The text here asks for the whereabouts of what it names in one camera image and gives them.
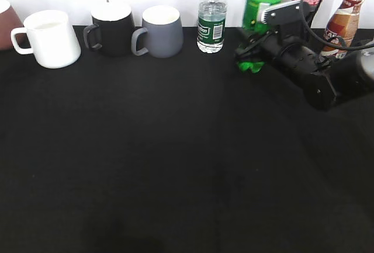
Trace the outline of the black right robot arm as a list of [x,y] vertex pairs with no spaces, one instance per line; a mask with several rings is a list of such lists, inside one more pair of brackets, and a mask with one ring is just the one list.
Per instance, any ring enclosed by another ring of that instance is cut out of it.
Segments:
[[319,61],[317,54],[297,36],[278,31],[264,34],[239,29],[241,45],[235,50],[242,71],[258,72],[267,64],[302,89],[317,110],[373,93],[373,48],[351,52],[340,60]]

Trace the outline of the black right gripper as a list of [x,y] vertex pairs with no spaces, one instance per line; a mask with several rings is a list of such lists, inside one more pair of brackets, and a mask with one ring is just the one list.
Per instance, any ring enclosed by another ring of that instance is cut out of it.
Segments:
[[329,110],[336,105],[338,94],[330,77],[318,68],[315,52],[296,37],[281,40],[270,31],[259,33],[242,27],[237,31],[243,44],[234,52],[236,66],[264,66],[260,51],[271,66],[302,89],[305,100],[312,107]]

